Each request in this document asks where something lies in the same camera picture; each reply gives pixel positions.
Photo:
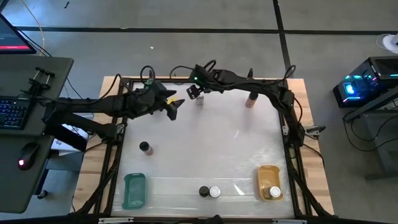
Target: computer mouse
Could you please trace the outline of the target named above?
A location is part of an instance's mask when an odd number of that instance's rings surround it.
[[[21,156],[18,159],[18,168],[20,170],[28,170],[35,162],[35,157],[39,144],[36,142],[29,142],[21,149]]]

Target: desk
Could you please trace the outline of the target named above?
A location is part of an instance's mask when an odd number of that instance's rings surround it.
[[[0,55],[0,95],[17,96],[22,93],[21,89],[28,90],[29,78],[36,74],[35,67],[41,67],[56,75],[49,82],[51,89],[43,92],[42,96],[56,98],[61,93],[72,64],[71,58]],[[46,77],[42,75],[39,81],[43,83],[45,80]],[[45,128],[41,119],[43,112],[42,106],[35,105],[24,130],[0,129],[0,212],[24,212],[34,193],[53,141],[51,136],[42,136]],[[40,148],[34,165],[29,170],[19,170],[17,160],[22,147],[35,140]]]
[[[114,77],[104,77],[103,86],[101,88],[100,95],[103,95],[110,88],[113,78]],[[295,93],[296,98],[299,100],[299,102],[303,107],[302,124],[304,126],[313,125],[313,119],[308,102],[308,96],[307,96],[307,91],[305,89],[304,80],[288,79],[287,83],[289,85],[289,89],[291,89]],[[110,94],[116,94],[117,91],[118,87],[115,85],[113,89],[110,91]],[[297,116],[299,116],[300,109],[296,104],[295,104],[295,110]],[[105,114],[95,115],[95,121],[100,123],[110,123],[111,120],[112,118],[106,116]],[[87,147],[94,146],[99,142],[100,139],[93,138],[92,140],[89,141]],[[318,142],[316,140],[305,138],[305,144],[319,151]],[[105,149],[106,146],[101,145],[88,151],[85,154],[83,164],[81,166],[78,183],[76,185],[75,197],[73,202],[77,210],[88,200],[88,198],[94,192],[95,188],[97,188],[98,186],[98,182],[100,180],[100,175],[101,175],[101,169],[104,161]],[[333,206],[331,204],[325,171],[322,166],[322,160],[319,158],[317,154],[315,154],[312,150],[307,149],[306,147],[302,147],[301,152],[302,152],[302,160],[303,160],[303,166],[305,170],[305,176],[308,188],[311,190],[312,194],[314,194],[317,200],[322,204],[323,208],[329,213],[333,213]],[[111,155],[110,161],[113,161],[113,156],[114,154]],[[106,187],[104,190],[102,204],[101,204],[101,211],[103,211],[105,208],[108,197],[108,190],[109,190],[108,187]],[[303,197],[299,189],[297,190],[297,194],[300,202],[299,203],[300,209],[303,212],[304,211]]]

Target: gray floor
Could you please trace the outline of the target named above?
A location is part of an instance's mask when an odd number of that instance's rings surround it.
[[[275,29],[271,0],[217,1],[28,1],[44,26],[178,27]],[[279,0],[285,29],[397,30],[394,0]],[[19,1],[10,0],[4,15],[14,24],[35,26]],[[41,43],[38,32],[27,32]],[[398,220],[398,180],[366,182],[377,170],[372,153],[355,151],[343,132],[345,110],[337,108],[331,89],[369,56],[391,55],[376,47],[372,35],[287,35],[295,77],[304,78],[316,124],[327,129],[320,138],[335,213],[343,218],[392,222]],[[256,77],[281,77],[284,63],[275,34],[138,34],[46,32],[46,49],[72,57],[70,80],[84,96],[97,97],[105,75],[137,75],[142,66],[167,75],[176,65],[217,59],[218,67]],[[186,75],[181,70],[178,75]],[[22,215],[1,219],[66,214],[77,176],[50,173],[45,187],[52,198],[32,199]]]

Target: white tabletop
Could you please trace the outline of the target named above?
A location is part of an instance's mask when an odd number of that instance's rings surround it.
[[[246,91],[213,92],[197,106],[186,92],[191,84],[164,85],[186,101],[175,121],[166,111],[128,121],[112,216],[293,217],[279,115],[268,98],[260,95],[247,108]],[[153,147],[153,155],[140,151],[142,141]],[[263,165],[279,167],[282,200],[260,198],[257,169]],[[147,201],[142,209],[124,210],[123,178],[132,173],[147,177]],[[221,194],[203,198],[201,186],[217,186]]]

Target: yellow tray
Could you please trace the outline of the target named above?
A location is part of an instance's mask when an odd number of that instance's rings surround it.
[[[279,168],[277,166],[260,166],[258,178],[259,191],[262,199],[276,201],[283,198],[282,193],[279,197],[273,198],[268,192],[268,189],[273,186],[276,186],[282,190],[279,182]]]

